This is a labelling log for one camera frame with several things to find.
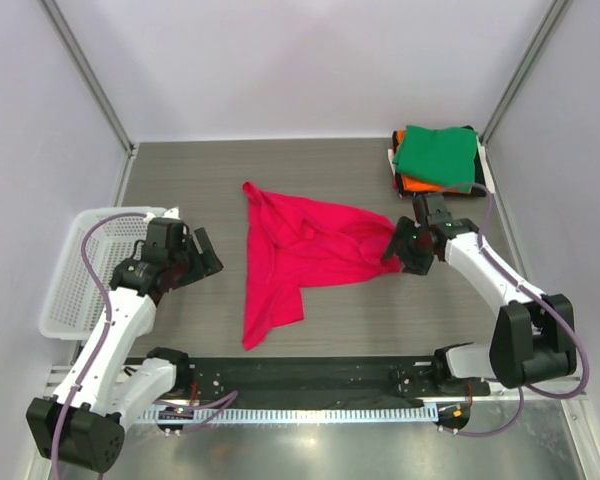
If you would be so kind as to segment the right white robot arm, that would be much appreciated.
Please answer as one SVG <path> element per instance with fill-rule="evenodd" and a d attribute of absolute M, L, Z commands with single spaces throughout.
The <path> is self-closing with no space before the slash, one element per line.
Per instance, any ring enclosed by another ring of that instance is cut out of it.
<path fill-rule="evenodd" d="M 562 294 L 529 284 L 491 248 L 468 219 L 418 225 L 399 219 L 384 257 L 397 257 L 403 271 L 426 275 L 434 260 L 460 273 L 495 315 L 488 345 L 472 342 L 435 351 L 433 388 L 453 395 L 469 378 L 507 388 L 567 377 L 577 368 L 573 307 Z"/>

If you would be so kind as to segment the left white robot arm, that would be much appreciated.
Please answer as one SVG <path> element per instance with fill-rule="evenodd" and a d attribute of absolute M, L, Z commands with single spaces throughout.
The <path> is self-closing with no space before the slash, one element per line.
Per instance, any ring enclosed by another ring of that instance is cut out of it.
<path fill-rule="evenodd" d="M 104 311 L 70 372 L 26 412 L 35 444 L 50 460 L 54 478 L 62 463 L 106 473 L 126 431 L 163 395 L 180 399 L 193 385 L 186 353 L 156 347 L 122 384 L 116 382 L 136 338 L 153 326 L 163 296 L 220 272 L 207 232 L 177 219 L 150 221 L 146 237 L 114 269 L 100 291 Z"/>

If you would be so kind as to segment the pink t shirt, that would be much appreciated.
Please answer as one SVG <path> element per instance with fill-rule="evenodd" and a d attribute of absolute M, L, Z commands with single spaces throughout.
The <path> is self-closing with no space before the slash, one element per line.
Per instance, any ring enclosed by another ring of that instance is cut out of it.
<path fill-rule="evenodd" d="M 304 288 L 347 285 L 401 271 L 383 258 L 395 226 L 357 207 L 290 196 L 246 182 L 246 296 L 242 345 L 304 319 Z"/>

